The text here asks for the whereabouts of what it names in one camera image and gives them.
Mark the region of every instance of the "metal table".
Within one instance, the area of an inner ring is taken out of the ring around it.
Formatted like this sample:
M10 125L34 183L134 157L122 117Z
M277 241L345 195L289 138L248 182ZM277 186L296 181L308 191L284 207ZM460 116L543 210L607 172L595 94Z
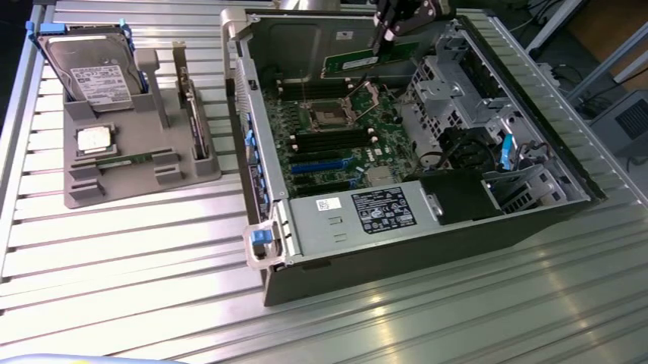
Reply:
M512 249L262 306L262 279L245 265L245 204L226 118L220 11L230 5L266 6L119 0L35 7L35 21L111 24L126 18L137 46L161 49L168 85L172 41L186 41L226 175L197 187L66 209L62 88L26 43L0 140L0 358L69 353L192 363L647 359L646 197L576 121L555 126L610 195L606 204ZM482 13L463 13L486 24Z

